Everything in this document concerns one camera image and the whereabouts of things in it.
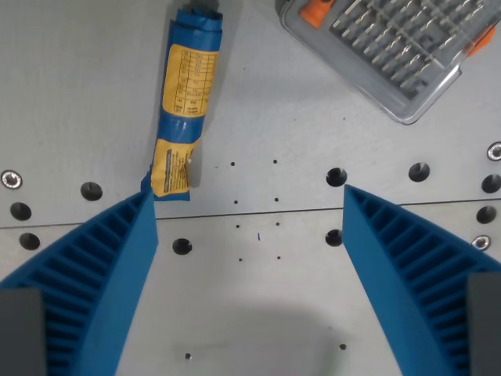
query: screwdriver bit set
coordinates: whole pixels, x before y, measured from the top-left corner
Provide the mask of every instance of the screwdriver bit set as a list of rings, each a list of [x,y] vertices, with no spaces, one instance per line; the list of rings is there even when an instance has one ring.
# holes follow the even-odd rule
[[[322,13],[309,11],[313,2]],[[403,124],[459,77],[460,63],[501,17],[501,0],[326,2],[290,0],[283,26]]]

